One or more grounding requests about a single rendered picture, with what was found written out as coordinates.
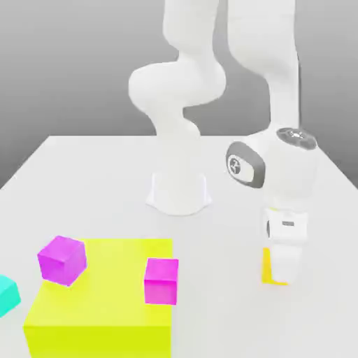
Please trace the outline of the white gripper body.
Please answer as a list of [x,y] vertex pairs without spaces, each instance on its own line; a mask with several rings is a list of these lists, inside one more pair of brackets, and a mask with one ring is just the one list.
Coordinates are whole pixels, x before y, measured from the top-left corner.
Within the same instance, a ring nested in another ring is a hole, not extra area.
[[308,214],[265,208],[264,231],[272,241],[302,242],[308,238]]

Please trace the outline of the small yellow cube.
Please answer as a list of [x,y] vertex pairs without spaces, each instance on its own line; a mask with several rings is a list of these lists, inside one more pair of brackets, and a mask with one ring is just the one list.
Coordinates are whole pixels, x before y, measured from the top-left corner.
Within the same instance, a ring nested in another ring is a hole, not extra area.
[[263,248],[262,282],[270,285],[287,285],[286,282],[277,282],[273,279],[271,270],[271,255],[269,248]]

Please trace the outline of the small magenta cube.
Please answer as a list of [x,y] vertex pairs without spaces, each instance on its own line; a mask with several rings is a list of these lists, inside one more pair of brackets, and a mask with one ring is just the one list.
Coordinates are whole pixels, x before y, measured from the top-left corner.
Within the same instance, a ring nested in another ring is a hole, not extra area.
[[148,258],[143,280],[146,304],[177,304],[178,266],[178,259]]
[[87,268],[85,243],[54,237],[37,254],[42,279],[70,287]]

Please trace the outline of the small cyan cube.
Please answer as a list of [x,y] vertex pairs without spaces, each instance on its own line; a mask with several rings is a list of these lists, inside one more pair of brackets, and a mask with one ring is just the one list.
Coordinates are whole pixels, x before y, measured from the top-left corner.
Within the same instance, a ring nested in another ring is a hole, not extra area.
[[17,283],[0,275],[0,318],[21,302]]

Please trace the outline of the large yellow-green box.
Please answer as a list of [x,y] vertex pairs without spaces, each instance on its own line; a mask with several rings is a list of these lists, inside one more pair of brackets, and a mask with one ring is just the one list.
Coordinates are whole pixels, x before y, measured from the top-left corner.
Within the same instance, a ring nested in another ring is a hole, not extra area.
[[145,303],[147,260],[170,239],[87,239],[69,287],[43,281],[24,321],[31,358],[171,358],[171,307]]

